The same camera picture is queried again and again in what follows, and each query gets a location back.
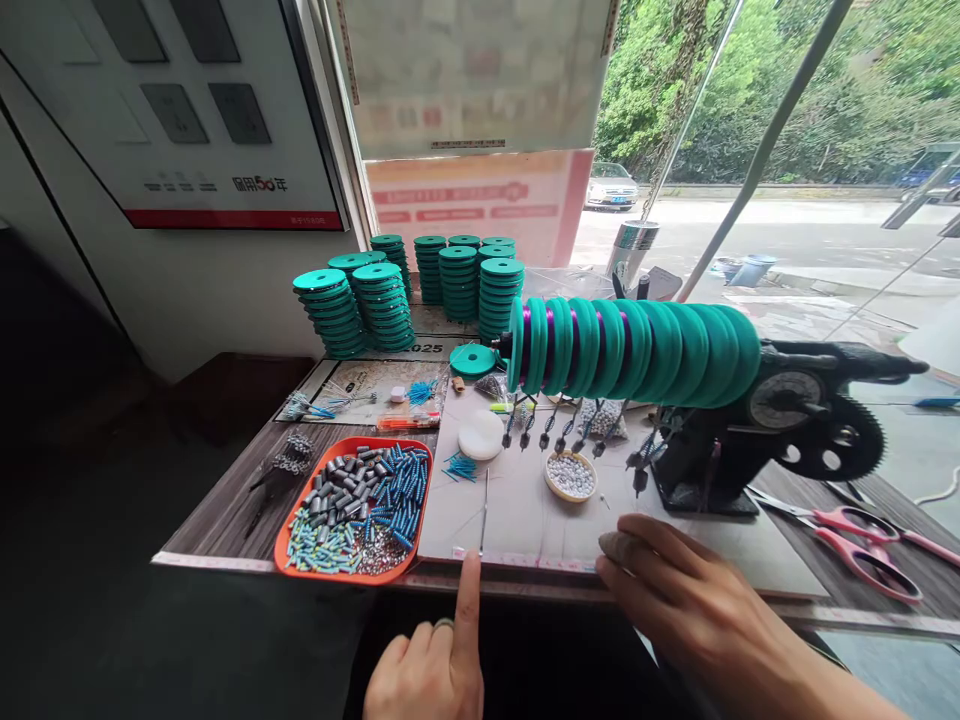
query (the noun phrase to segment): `wall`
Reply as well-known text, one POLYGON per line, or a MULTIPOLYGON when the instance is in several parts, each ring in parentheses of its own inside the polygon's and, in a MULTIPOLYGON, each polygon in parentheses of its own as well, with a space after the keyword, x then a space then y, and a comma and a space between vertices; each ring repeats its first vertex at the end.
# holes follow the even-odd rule
POLYGON ((53 211, 17 139, 0 115, 0 218, 110 323, 110 311, 53 211))
MULTIPOLYGON (((134 230, 2 61, 0 94, 121 322, 153 370, 175 382, 223 351, 323 352, 290 281, 325 266, 334 255, 356 252, 355 231, 134 230)), ((0 137, 0 175, 11 175, 7 145, 0 137)), ((11 178, 3 183, 0 188, 6 190, 11 178)), ((22 198, 24 216, 50 215, 42 208, 42 194, 18 191, 15 197, 17 203, 22 198)), ((21 225, 15 213, 3 214, 87 295, 75 268, 79 259, 57 238, 49 218, 21 225)))

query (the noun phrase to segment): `black gear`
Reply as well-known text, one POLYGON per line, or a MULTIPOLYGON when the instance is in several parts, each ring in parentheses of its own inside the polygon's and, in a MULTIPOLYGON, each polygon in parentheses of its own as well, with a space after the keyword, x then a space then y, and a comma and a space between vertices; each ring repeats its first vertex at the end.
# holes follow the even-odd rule
POLYGON ((784 447, 792 445, 800 457, 791 461, 775 457, 787 470, 811 480, 856 480, 873 472, 883 459, 885 443, 880 423, 863 405, 846 395, 831 401, 828 420, 811 420, 783 435, 784 447), (832 451, 840 467, 831 468, 824 454, 832 451))

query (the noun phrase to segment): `tree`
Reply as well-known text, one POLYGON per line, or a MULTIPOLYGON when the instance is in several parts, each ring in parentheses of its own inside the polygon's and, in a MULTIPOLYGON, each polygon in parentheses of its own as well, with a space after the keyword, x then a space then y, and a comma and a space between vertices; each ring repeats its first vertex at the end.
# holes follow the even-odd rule
MULTIPOLYGON (((669 180, 743 180, 829 4, 747 0, 669 180)), ((956 9, 956 0, 873 0, 853 8, 787 123, 765 179, 890 182, 927 144, 960 139, 956 9)), ((711 0, 702 22, 716 27, 723 12, 711 0)), ((695 86, 715 35, 704 34, 689 75, 670 83, 662 77, 677 65, 683 32, 669 3, 625 4, 618 37, 595 145, 600 158, 647 175, 672 130, 677 93, 695 86)))

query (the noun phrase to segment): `small bowl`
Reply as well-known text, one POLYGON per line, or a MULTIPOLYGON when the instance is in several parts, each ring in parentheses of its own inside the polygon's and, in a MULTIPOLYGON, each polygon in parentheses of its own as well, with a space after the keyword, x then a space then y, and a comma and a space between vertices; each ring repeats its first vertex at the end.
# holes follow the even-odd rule
POLYGON ((572 503, 582 503, 586 502, 593 497, 593 494, 597 491, 597 471, 593 468, 593 465, 590 464, 590 461, 587 460, 583 455, 572 453, 569 450, 566 452, 560 453, 559 457, 572 457, 577 460, 580 464, 587 468, 590 471, 591 477, 593 477, 593 489, 590 491, 590 494, 585 497, 574 497, 566 491, 562 490, 553 478, 550 476, 550 471, 547 469, 549 467, 550 461, 557 458, 557 453, 551 453, 547 456, 547 459, 543 461, 543 479, 547 482, 547 487, 553 490, 554 494, 567 502, 572 503))

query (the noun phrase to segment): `red scissors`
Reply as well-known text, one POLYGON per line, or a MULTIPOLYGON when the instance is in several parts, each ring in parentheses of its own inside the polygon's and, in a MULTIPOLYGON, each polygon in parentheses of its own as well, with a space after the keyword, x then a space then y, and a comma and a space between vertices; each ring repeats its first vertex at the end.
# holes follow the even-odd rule
POLYGON ((923 593, 913 580, 904 575, 890 560, 883 545, 896 542, 900 533, 883 518, 854 507, 839 507, 833 512, 806 510, 788 505, 767 493, 747 486, 750 496, 764 507, 793 518, 813 530, 818 539, 826 543, 850 571, 874 590, 907 605, 917 605, 923 593), (857 518, 863 525, 853 522, 857 518), (865 549, 850 542, 840 532, 848 532, 870 543, 865 549))

